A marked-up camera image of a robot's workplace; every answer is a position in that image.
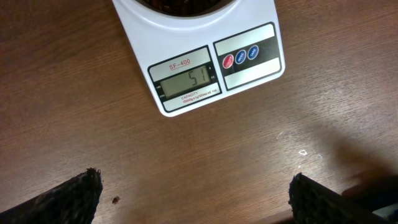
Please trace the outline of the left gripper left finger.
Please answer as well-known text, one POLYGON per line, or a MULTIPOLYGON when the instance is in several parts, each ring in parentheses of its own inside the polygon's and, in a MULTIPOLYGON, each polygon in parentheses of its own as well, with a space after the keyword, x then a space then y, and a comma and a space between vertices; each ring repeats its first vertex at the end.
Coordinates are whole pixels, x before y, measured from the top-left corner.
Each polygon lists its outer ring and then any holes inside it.
POLYGON ((101 171, 89 168, 40 195, 1 212, 1 223, 91 224, 102 190, 101 171))

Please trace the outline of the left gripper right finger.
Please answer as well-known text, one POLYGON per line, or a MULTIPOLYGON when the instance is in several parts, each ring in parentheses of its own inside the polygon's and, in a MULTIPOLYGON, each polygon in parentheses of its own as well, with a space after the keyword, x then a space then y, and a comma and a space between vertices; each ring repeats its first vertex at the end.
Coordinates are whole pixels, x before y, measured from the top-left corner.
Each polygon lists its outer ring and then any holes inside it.
POLYGON ((301 173, 296 174, 289 185, 289 205, 297 224, 387 223, 301 173))

